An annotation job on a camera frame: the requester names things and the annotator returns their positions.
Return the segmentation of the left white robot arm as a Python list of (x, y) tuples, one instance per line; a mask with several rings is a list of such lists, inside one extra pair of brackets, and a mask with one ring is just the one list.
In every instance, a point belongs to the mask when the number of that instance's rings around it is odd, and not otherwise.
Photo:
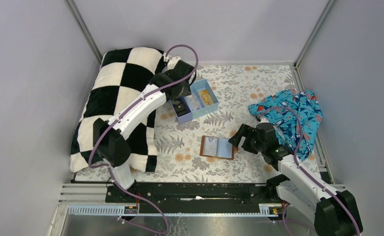
[(143, 91), (124, 109), (108, 120), (98, 118), (93, 124), (93, 149), (104, 159), (115, 185), (128, 190), (135, 179), (128, 163), (131, 148), (128, 138), (135, 128), (168, 100), (189, 95), (189, 80), (196, 76), (196, 66), (182, 60), (169, 62), (167, 70), (154, 75)]

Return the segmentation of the dark grey credit card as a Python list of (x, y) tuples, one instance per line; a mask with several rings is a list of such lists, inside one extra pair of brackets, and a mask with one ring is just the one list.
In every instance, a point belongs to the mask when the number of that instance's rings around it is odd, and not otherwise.
[(174, 110), (176, 112), (180, 112), (180, 111), (186, 110), (186, 106), (185, 106), (185, 104), (181, 100), (174, 100), (172, 102), (172, 105), (173, 105)]

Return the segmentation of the blue compartment organizer box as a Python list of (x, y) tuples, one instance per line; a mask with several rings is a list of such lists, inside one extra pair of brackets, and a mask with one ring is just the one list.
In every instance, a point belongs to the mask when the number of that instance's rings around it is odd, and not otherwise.
[(191, 95), (169, 102), (179, 124), (215, 112), (219, 107), (219, 100), (206, 79), (195, 81), (191, 85)]

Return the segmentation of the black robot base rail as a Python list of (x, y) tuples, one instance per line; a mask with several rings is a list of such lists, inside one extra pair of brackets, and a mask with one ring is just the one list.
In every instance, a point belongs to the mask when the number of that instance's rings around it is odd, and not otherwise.
[(127, 193), (113, 184), (105, 196), (106, 203), (133, 204), (140, 213), (157, 213), (147, 200), (165, 214), (260, 213), (260, 206), (270, 206), (275, 213), (286, 204), (272, 186), (254, 183), (137, 182)]

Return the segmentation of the silver grey credit card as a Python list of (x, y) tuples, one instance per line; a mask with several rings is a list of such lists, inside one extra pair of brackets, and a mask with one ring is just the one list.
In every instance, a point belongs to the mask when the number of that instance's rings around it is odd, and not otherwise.
[(195, 95), (187, 96), (185, 97), (185, 100), (192, 112), (200, 110), (202, 108), (198, 98)]

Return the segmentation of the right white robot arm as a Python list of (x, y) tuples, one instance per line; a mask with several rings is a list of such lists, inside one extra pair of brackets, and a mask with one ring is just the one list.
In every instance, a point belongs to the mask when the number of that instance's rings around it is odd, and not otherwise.
[(317, 235), (358, 236), (363, 232), (354, 195), (336, 189), (305, 169), (294, 151), (279, 143), (272, 124), (242, 124), (229, 143), (261, 154), (280, 173), (266, 181), (262, 196), (294, 206), (314, 224)]

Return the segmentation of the brown leather card holder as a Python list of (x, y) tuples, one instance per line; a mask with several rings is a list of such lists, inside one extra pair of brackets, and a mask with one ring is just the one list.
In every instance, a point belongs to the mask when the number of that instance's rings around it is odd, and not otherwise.
[(234, 146), (225, 138), (202, 136), (200, 156), (233, 160)]

